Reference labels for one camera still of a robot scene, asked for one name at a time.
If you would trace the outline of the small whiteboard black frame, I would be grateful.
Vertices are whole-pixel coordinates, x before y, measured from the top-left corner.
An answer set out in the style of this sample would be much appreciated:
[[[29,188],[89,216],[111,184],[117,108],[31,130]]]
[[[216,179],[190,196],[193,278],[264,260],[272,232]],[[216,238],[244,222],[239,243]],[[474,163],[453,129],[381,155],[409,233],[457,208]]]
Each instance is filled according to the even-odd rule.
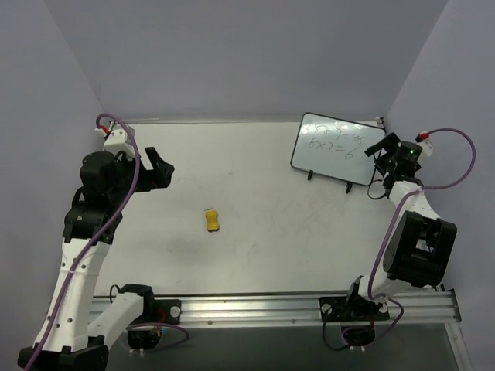
[[[385,130],[376,125],[306,112],[300,121],[290,165],[309,174],[368,186],[374,162],[365,151],[384,137]]]

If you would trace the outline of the yellow sponge eraser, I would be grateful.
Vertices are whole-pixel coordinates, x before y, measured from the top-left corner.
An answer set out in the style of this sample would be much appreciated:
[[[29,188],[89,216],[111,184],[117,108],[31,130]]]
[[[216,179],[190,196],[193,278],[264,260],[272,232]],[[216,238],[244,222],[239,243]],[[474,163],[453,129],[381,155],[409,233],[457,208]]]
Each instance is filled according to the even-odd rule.
[[[205,218],[207,222],[208,232],[217,232],[220,230],[220,223],[218,220],[218,212],[214,209],[208,209],[205,211]]]

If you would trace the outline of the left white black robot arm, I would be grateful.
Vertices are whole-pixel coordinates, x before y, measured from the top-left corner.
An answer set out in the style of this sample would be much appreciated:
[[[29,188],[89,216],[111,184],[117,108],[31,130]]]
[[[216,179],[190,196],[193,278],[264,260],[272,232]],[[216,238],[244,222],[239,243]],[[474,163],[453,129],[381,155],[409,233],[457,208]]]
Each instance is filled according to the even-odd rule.
[[[126,151],[97,151],[80,168],[81,187],[64,217],[62,260],[49,312],[33,345],[20,349],[25,370],[103,370],[111,346],[134,324],[147,324],[156,313],[154,293],[142,284],[126,284],[111,307],[89,322],[97,277],[135,192],[164,189],[174,166],[153,147],[152,165]]]

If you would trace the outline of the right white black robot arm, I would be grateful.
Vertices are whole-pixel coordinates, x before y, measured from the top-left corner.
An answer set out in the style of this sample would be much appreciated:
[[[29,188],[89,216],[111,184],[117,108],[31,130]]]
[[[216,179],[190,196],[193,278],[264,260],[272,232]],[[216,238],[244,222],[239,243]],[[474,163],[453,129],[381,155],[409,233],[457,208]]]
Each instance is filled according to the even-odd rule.
[[[378,310],[408,288],[436,286],[444,278],[457,227],[433,210],[427,188],[416,176],[420,161],[432,153],[427,139],[420,134],[415,142],[402,141],[389,134],[365,151],[396,210],[371,272],[358,277],[343,300],[351,318]]]

